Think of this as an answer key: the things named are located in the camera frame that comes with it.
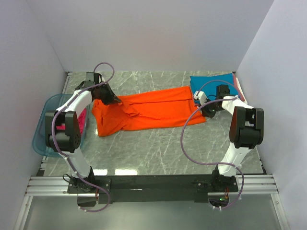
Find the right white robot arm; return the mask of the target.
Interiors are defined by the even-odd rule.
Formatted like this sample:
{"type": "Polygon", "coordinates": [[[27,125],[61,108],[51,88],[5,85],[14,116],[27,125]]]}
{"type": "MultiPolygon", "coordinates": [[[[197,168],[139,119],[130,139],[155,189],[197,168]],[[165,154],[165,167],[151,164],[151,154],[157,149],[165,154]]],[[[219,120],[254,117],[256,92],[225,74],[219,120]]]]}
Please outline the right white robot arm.
{"type": "Polygon", "coordinates": [[[211,178],[211,187],[222,191],[230,184],[236,175],[236,167],[241,165],[245,156],[261,144],[264,136],[264,110],[252,107],[230,93],[227,85],[216,87],[215,102],[208,99],[204,92],[194,98],[205,104],[201,109],[204,117],[213,118],[218,111],[225,110],[232,115],[229,129],[230,145],[222,159],[222,164],[216,166],[217,175],[211,178]]]}

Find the orange t shirt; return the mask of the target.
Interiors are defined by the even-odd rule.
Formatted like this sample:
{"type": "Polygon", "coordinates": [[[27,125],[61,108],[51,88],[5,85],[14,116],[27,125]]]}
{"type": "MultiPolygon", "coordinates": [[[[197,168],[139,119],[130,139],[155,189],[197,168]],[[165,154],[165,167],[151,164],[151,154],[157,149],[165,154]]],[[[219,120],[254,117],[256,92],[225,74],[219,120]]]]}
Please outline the orange t shirt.
{"type": "Polygon", "coordinates": [[[95,100],[92,113],[98,136],[118,131],[182,127],[206,122],[194,104],[190,87],[120,96],[120,103],[104,105],[95,100]]]}

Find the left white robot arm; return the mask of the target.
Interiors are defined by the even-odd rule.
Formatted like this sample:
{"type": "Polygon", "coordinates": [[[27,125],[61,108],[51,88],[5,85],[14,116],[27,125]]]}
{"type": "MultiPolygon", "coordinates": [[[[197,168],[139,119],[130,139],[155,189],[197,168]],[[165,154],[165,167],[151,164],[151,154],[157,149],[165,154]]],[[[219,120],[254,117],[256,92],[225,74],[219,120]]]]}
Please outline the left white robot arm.
{"type": "Polygon", "coordinates": [[[94,100],[104,105],[121,100],[111,90],[107,81],[97,72],[87,72],[86,78],[61,107],[45,113],[45,142],[58,153],[71,171],[69,185],[83,193],[98,189],[92,167],[81,151],[82,135],[78,117],[94,100]]]}

